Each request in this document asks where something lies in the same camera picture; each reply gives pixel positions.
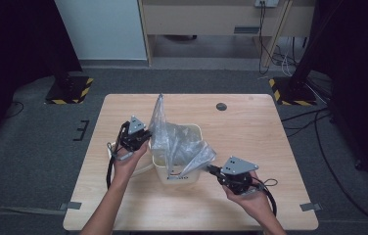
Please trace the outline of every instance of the warning stripe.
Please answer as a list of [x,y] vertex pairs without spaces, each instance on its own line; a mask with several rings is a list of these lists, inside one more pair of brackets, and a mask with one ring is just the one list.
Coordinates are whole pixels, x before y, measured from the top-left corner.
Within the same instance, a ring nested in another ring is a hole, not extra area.
[[84,101],[84,99],[86,98],[87,93],[89,92],[89,88],[92,85],[92,81],[93,78],[88,78],[86,81],[86,84],[84,85],[84,88],[81,92],[81,95],[79,97],[79,99],[75,99],[75,100],[64,100],[64,99],[59,99],[59,100],[49,100],[47,101],[47,104],[56,104],[56,105],[65,105],[65,104],[80,104]]
[[311,101],[285,101],[282,100],[281,95],[279,93],[279,90],[277,89],[276,85],[275,85],[275,80],[274,79],[269,79],[269,84],[270,87],[272,87],[272,91],[273,91],[273,95],[275,96],[275,100],[276,103],[278,105],[300,105],[300,106],[313,106],[313,105],[317,105],[316,102]]

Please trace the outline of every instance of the clear plastic bag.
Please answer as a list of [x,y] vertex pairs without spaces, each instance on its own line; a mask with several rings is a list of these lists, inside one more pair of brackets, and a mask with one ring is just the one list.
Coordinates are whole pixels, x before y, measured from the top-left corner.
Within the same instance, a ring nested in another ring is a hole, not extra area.
[[[183,177],[215,159],[216,153],[201,135],[186,125],[166,121],[162,94],[154,107],[149,129],[152,133],[151,153],[155,162],[165,163],[168,179]],[[178,175],[171,175],[175,165],[185,167]]]

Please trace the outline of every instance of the power outlet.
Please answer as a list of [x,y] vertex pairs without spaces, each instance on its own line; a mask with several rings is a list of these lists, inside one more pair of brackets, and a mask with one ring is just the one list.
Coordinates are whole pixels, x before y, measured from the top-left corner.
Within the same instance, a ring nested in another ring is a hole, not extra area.
[[261,8],[262,5],[264,4],[265,7],[267,8],[275,8],[278,6],[279,0],[256,0],[254,2],[254,6]]

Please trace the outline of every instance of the wall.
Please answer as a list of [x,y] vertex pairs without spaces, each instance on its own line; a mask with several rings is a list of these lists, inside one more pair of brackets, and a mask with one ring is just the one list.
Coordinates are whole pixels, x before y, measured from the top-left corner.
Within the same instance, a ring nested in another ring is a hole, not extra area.
[[55,2],[79,60],[147,60],[137,1]]

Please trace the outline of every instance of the black curtain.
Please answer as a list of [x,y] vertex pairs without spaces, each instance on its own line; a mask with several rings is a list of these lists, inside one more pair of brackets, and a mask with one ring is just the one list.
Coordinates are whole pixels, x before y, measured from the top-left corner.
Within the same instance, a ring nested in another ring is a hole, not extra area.
[[16,89],[35,79],[81,71],[53,0],[0,0],[0,122]]

